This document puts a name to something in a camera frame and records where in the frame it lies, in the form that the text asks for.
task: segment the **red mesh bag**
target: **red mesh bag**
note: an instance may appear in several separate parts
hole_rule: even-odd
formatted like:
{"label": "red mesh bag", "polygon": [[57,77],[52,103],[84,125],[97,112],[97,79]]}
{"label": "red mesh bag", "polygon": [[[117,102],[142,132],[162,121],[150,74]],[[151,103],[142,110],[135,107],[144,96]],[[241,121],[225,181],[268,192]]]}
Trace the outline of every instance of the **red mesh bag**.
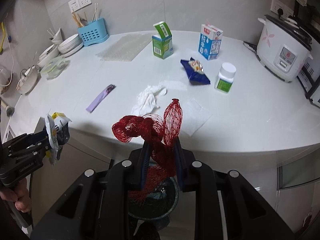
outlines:
{"label": "red mesh bag", "polygon": [[112,126],[113,134],[121,142],[127,143],[133,137],[141,136],[152,145],[151,157],[158,165],[148,168],[147,181],[143,191],[128,193],[129,197],[138,203],[142,203],[161,181],[176,174],[173,144],[179,135],[181,123],[182,109],[179,100],[172,99],[164,111],[163,121],[157,114],[127,115]]}

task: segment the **white countertop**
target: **white countertop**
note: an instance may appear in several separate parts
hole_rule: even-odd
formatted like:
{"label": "white countertop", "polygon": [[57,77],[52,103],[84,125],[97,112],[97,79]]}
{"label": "white countertop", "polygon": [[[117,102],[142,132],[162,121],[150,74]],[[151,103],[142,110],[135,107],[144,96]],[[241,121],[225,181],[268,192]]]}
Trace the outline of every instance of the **white countertop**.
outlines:
{"label": "white countertop", "polygon": [[[16,134],[33,132],[40,116],[63,112],[73,129],[116,140],[111,127],[131,113],[137,95],[148,85],[180,81],[187,90],[168,89],[159,97],[163,116],[172,98],[180,104],[194,98],[212,117],[192,136],[183,131],[183,148],[205,152],[264,152],[320,143],[320,109],[305,98],[295,79],[287,84],[264,68],[242,41],[224,37],[217,60],[198,53],[199,33],[173,31],[174,53],[165,60],[155,57],[152,43],[132,62],[101,61],[97,53],[125,34],[111,36],[102,44],[82,48],[67,58],[68,67],[54,80],[41,78],[29,95],[22,95],[9,125]],[[211,85],[190,85],[180,59],[194,57],[203,64]],[[214,89],[223,62],[237,68],[228,94]],[[116,88],[90,114],[85,109],[109,84]],[[132,142],[142,144],[141,138]]]}

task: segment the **yellow handle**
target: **yellow handle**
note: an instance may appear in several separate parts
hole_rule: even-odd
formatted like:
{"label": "yellow handle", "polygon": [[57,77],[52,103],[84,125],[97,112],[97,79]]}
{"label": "yellow handle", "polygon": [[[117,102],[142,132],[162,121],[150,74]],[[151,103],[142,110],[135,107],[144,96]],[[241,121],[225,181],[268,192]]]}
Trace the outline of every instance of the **yellow handle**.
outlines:
{"label": "yellow handle", "polygon": [[4,28],[4,23],[1,23],[1,27],[2,27],[2,32],[3,32],[3,37],[2,37],[2,42],[1,42],[1,47],[0,47],[0,53],[3,52],[3,43],[4,43],[4,39],[5,39],[5,28]]}

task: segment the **human hand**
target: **human hand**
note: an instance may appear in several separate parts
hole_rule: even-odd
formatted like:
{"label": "human hand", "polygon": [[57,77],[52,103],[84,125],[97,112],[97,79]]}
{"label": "human hand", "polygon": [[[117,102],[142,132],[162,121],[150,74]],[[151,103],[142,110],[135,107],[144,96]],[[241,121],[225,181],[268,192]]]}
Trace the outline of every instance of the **human hand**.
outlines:
{"label": "human hand", "polygon": [[6,201],[15,202],[17,210],[26,213],[31,210],[31,199],[27,189],[27,179],[19,181],[14,190],[7,187],[0,188],[0,197]]}

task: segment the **blue utensil holder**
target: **blue utensil holder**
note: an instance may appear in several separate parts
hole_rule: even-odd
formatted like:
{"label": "blue utensil holder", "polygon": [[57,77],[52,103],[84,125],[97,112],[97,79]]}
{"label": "blue utensil holder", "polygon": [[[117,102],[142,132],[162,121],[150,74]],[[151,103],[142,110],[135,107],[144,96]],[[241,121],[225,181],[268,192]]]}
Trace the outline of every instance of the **blue utensil holder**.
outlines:
{"label": "blue utensil holder", "polygon": [[96,43],[102,43],[109,38],[109,34],[107,33],[104,24],[104,18],[89,22],[87,26],[78,28],[78,33],[82,38],[85,47]]}

